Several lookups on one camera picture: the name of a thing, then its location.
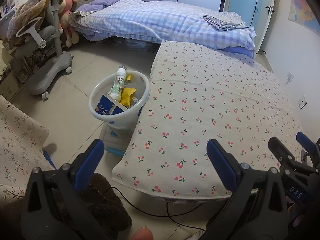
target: caster wheel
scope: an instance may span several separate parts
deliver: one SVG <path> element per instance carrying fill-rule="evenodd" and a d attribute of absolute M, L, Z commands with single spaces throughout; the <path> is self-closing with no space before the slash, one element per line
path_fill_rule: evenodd
<path fill-rule="evenodd" d="M 69 75 L 70 73 L 72 73 L 71 67 L 67 67 L 67 68 L 66 68 L 66 73 L 67 73 L 67 75 Z"/>
<path fill-rule="evenodd" d="M 49 98 L 49 93 L 46 91 L 41 95 L 41 97 L 42 97 L 42 100 L 45 101 Z"/>

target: white plastic bottle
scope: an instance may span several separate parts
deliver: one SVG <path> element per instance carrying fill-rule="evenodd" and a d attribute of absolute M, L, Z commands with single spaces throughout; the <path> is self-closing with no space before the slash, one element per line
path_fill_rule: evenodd
<path fill-rule="evenodd" d="M 110 96 L 114 100 L 117 100 L 118 102 L 120 102 L 121 100 L 122 88 L 124 85 L 124 80 L 127 76 L 127 72 L 125 70 L 126 70 L 125 66 L 119 66 L 119 69 L 116 72 L 115 82 L 113 84 L 111 94 L 110 94 Z"/>

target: white handle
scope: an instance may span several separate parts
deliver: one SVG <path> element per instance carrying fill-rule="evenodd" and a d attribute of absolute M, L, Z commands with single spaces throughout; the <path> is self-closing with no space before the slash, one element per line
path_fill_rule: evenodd
<path fill-rule="evenodd" d="M 42 19 L 42 16 L 37 17 L 32 19 L 31 21 L 29 21 L 26 25 L 24 25 L 20 30 L 18 30 L 16 37 L 20 37 L 26 33 L 30 33 L 31 36 L 33 37 L 33 39 L 36 41 L 36 43 L 38 44 L 38 46 L 43 49 L 47 42 L 42 39 L 42 37 L 39 35 L 39 33 L 37 33 L 36 29 L 35 29 L 35 25 Z M 28 28 L 26 31 L 24 31 L 23 33 L 20 33 L 28 24 L 35 22 L 30 28 Z"/>

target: colorful poster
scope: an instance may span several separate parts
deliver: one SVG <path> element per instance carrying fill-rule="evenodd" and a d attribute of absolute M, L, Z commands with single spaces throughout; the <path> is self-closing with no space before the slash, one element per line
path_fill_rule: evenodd
<path fill-rule="evenodd" d="M 320 25 L 306 0 L 291 0 L 289 20 L 307 27 L 320 36 Z"/>

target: pink plush toy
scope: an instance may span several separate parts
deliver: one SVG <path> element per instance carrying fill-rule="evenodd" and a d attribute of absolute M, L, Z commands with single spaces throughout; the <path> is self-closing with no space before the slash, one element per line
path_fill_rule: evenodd
<path fill-rule="evenodd" d="M 69 25 L 68 19 L 70 15 L 70 10 L 74 2 L 78 0 L 63 0 L 59 7 L 59 18 L 60 18 L 60 26 L 62 27 L 66 37 L 66 46 L 70 48 L 72 44 L 79 42 L 79 35 L 76 33 L 75 29 Z"/>

